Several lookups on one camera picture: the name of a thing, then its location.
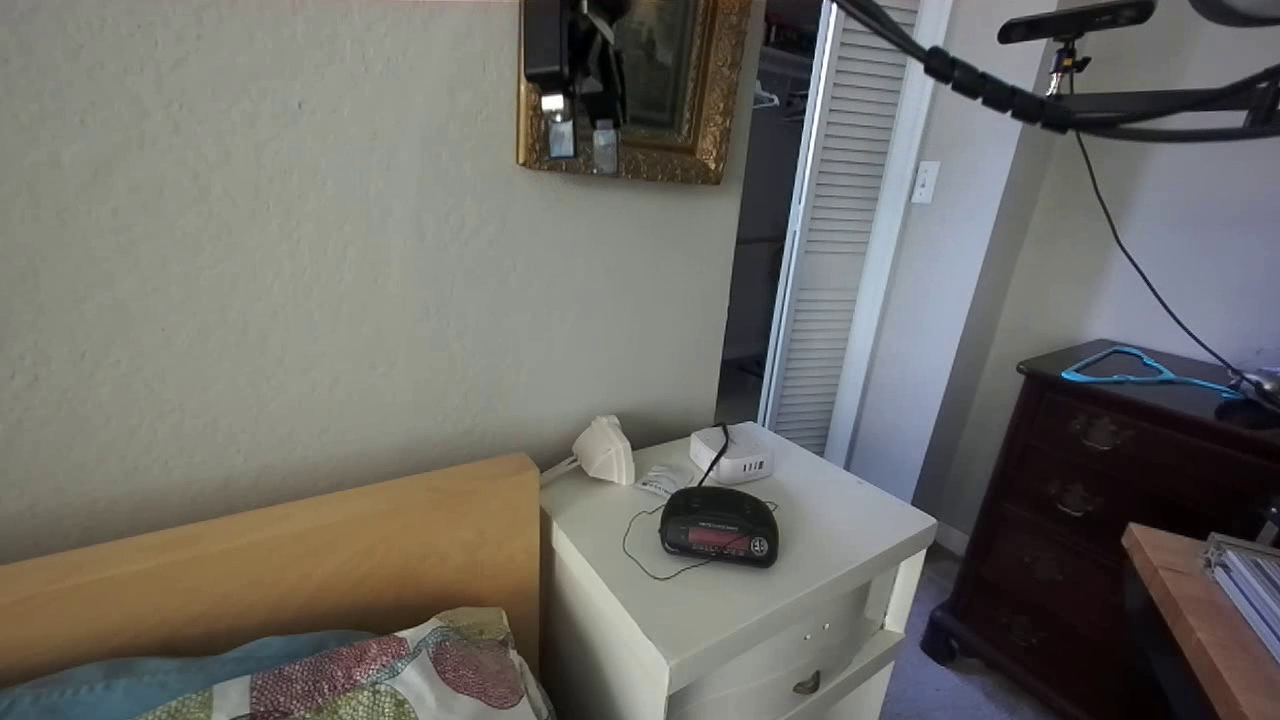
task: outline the beige wall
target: beige wall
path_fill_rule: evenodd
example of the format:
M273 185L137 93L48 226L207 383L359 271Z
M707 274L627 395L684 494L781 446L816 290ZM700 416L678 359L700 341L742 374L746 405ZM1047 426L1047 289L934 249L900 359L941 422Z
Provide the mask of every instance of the beige wall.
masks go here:
M517 0L0 4L0 558L713 418L742 154L522 172L513 86Z

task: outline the wooden furniture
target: wooden furniture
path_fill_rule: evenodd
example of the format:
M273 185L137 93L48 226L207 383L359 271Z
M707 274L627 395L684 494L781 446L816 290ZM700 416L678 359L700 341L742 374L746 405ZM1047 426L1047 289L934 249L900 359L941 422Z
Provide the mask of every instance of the wooden furniture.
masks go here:
M1280 715L1280 664L1203 569L1203 540L1127 525L1125 551L1215 715Z
M504 608L539 651L539 470L500 455L0 564L0 683L269 630L411 626Z
M697 478L690 438L638 453L641 485L548 478L548 686L563 720L882 715L937 525L764 432L773 569L692 564L657 540L661 492Z
M1025 359L1025 391L985 494L956 592L926 651L976 651L1063 715L1169 715L1125 621L1125 525L1258 534L1280 492L1280 432L1215 418L1193 383L1070 383L1094 341ZM1163 369L1222 369L1147 353ZM1147 374L1131 355L1094 374Z

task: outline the blue cloth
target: blue cloth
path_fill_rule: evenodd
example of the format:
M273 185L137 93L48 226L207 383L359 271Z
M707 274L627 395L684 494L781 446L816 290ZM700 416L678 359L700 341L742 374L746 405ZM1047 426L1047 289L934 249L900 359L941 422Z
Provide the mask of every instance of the blue cloth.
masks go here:
M367 630L306 630L264 635L219 656L134 656L81 664L0 686L0 720L134 720L219 678L292 664L366 635Z

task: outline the white nightstand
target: white nightstand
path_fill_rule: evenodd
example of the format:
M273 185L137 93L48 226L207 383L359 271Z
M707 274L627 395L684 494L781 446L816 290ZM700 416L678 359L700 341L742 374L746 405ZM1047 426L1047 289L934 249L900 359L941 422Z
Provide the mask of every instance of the white nightstand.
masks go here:
M690 444L638 453L641 485L548 478L548 686L563 720L882 715L934 514L764 432L773 569L678 558L654 478L692 485Z

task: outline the wooden headboard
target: wooden headboard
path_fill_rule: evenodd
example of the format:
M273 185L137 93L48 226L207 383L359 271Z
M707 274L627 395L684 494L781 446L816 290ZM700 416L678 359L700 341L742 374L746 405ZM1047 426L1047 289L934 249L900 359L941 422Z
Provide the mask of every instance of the wooden headboard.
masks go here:
M0 564L0 683L312 626L508 608L539 656L539 470L500 455Z

